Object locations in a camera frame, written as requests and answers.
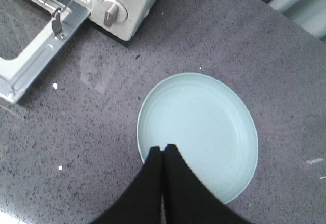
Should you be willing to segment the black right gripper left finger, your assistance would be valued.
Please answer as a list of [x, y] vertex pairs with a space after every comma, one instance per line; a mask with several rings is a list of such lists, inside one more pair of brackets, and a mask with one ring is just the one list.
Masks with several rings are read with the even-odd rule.
[[161, 223], [162, 163], [160, 147], [151, 147], [132, 183], [93, 223]]

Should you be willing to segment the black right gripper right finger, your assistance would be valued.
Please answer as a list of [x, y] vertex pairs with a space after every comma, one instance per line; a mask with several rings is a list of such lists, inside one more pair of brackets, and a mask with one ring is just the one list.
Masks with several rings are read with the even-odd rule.
[[174, 144], [164, 149], [163, 173], [166, 223], [248, 223], [200, 182]]

